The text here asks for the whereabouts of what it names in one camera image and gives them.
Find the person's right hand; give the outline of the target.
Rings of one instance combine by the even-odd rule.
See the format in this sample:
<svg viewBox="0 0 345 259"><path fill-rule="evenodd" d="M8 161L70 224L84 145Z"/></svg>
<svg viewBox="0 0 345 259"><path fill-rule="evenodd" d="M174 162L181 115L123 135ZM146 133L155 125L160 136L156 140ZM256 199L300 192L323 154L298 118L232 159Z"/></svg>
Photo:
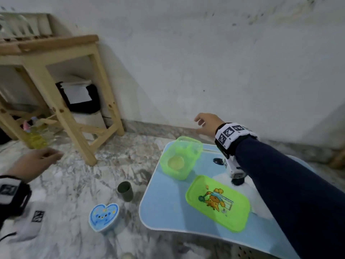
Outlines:
<svg viewBox="0 0 345 259"><path fill-rule="evenodd" d="M215 137L218 128L225 124L225 122L221 120L216 114L212 113L199 113L194 118L194 122L197 122L200 128L207 127L209 129L209 137L213 138Z"/></svg>

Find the person's left hand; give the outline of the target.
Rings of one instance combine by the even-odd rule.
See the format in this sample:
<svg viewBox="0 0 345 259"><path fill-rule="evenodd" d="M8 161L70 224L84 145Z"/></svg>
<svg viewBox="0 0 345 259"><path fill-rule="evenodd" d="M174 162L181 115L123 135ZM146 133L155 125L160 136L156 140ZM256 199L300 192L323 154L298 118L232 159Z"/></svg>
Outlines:
<svg viewBox="0 0 345 259"><path fill-rule="evenodd" d="M50 167L45 167L40 164L40 150L31 150L20 157L4 175L13 176L22 180L24 183L30 183L36 179Z"/></svg>

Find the person's right forearm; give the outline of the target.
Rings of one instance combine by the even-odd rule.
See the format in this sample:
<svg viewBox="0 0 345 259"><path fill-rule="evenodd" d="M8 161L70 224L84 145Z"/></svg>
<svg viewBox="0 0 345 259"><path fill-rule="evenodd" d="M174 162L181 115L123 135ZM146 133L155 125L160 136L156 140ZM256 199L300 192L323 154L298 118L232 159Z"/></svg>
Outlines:
<svg viewBox="0 0 345 259"><path fill-rule="evenodd" d="M232 153L301 259L345 259L345 193L251 137Z"/></svg>

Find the yellow oil bottle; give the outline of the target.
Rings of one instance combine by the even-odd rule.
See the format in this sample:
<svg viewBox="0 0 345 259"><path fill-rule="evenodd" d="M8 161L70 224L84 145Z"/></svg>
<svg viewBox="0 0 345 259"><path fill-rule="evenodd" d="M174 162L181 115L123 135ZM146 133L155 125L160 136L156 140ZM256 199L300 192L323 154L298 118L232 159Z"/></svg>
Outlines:
<svg viewBox="0 0 345 259"><path fill-rule="evenodd" d="M54 143L55 135L47 124L35 116L31 118L31 122L32 125L24 121L23 130L28 134L29 143L34 149L43 149Z"/></svg>

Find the green plastic container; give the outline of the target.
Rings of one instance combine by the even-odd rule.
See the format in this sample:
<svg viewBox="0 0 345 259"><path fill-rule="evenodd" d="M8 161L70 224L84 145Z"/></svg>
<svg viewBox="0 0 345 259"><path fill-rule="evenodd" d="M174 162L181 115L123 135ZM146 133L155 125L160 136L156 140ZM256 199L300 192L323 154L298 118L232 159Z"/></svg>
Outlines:
<svg viewBox="0 0 345 259"><path fill-rule="evenodd" d="M177 180L185 180L203 152L201 141L181 136L160 158L162 171Z"/></svg>

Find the white box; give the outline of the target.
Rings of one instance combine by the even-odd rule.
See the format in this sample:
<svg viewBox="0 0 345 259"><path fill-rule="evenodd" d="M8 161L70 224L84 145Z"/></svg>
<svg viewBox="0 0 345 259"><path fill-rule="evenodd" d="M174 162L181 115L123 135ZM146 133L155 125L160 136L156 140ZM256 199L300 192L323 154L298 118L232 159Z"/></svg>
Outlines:
<svg viewBox="0 0 345 259"><path fill-rule="evenodd" d="M71 114L73 115L77 123L107 129L106 124L103 120L101 111L97 111L95 113L71 112Z"/></svg>

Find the black bag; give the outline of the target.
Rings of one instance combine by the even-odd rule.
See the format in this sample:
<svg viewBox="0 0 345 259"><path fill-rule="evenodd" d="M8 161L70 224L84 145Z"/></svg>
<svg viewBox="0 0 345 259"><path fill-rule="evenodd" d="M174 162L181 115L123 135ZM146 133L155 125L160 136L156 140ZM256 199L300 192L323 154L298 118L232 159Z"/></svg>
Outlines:
<svg viewBox="0 0 345 259"><path fill-rule="evenodd" d="M64 99L68 109L71 112L76 113L95 113L97 111L100 111L101 109L101 102L100 102L100 96L97 90L96 85L94 84L88 84L87 90L89 92L90 97L92 98L92 101L84 102L84 103L78 103L78 104L70 104L66 94L64 93L63 89L61 88L61 85L64 82L57 82L55 85L58 88L62 98Z"/></svg>

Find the white paper sheet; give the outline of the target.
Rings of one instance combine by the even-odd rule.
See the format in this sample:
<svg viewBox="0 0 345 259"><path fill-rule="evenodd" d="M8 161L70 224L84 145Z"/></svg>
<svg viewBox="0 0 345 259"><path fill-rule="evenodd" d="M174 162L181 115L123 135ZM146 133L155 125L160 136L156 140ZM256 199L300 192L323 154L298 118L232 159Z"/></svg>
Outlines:
<svg viewBox="0 0 345 259"><path fill-rule="evenodd" d="M61 88L67 96L70 104L78 104L92 101L86 84L62 83Z"/></svg>

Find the green lid with giraffe print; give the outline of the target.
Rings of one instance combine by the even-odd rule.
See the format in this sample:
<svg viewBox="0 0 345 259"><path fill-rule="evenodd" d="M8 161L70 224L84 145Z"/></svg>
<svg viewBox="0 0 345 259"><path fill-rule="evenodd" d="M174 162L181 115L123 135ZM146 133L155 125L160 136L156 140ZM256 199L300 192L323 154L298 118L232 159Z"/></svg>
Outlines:
<svg viewBox="0 0 345 259"><path fill-rule="evenodd" d="M240 192L205 175L197 175L185 195L187 203L232 232L245 229L251 205Z"/></svg>

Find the blue heart-shaped box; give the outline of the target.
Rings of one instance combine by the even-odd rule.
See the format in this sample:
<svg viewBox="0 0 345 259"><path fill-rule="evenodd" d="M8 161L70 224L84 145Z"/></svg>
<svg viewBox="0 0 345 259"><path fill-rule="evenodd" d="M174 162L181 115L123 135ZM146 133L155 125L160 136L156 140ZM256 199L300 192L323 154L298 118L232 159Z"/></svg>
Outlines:
<svg viewBox="0 0 345 259"><path fill-rule="evenodd" d="M119 220L119 205L110 203L108 205L98 204L93 207L88 216L88 223L94 232L106 234L114 230Z"/></svg>

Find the dark green cup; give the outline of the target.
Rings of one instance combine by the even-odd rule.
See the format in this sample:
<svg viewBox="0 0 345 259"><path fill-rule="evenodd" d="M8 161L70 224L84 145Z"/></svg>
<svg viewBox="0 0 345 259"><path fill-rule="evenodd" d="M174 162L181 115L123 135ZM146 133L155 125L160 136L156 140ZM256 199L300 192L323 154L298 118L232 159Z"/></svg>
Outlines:
<svg viewBox="0 0 345 259"><path fill-rule="evenodd" d="M117 191L125 202L131 202L134 198L132 185L129 181L121 182L117 187Z"/></svg>

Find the wooden side table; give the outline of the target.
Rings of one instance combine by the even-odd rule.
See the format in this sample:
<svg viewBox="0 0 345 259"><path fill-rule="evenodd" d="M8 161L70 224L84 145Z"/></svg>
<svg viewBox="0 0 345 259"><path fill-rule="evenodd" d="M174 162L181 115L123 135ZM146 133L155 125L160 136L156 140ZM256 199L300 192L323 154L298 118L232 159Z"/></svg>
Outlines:
<svg viewBox="0 0 345 259"><path fill-rule="evenodd" d="M2 129L14 140L21 140L28 148L28 134L20 127L32 116L47 116L50 108L53 114L43 118L42 122L65 130L72 143L83 157L85 163L94 166L97 159L94 153L114 133L124 135L124 128L117 103L102 64L96 34L75 37L54 37L28 41L7 42L0 44L0 66L18 66L22 78L27 83L41 105L32 113L9 110L0 102L0 124ZM79 124L67 107L54 79L47 69L48 65L61 63L87 56L97 78L97 85L106 103L113 124L107 129L92 125Z"/></svg>

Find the light blue small table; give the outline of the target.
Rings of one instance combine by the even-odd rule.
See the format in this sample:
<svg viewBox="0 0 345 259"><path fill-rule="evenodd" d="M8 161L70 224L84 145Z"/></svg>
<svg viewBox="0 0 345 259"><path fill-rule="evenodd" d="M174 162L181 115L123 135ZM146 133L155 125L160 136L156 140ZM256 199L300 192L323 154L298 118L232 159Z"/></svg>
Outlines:
<svg viewBox="0 0 345 259"><path fill-rule="evenodd" d="M150 230L199 235L238 244L281 259L300 259L269 214L254 183L249 177L234 186L222 165L213 162L222 155L215 145L203 144L204 151L186 180L166 175L157 164L139 206L139 217ZM244 194L253 205L245 229L233 233L190 206L185 194L197 175L205 175Z"/></svg>

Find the dish rack with white dishes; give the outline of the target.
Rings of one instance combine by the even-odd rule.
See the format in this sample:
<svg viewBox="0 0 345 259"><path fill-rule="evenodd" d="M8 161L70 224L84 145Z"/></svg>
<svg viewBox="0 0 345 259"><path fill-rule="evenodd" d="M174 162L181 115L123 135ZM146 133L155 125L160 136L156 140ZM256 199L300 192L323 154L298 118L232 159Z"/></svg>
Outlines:
<svg viewBox="0 0 345 259"><path fill-rule="evenodd" d="M53 37L47 13L0 12L0 43Z"/></svg>

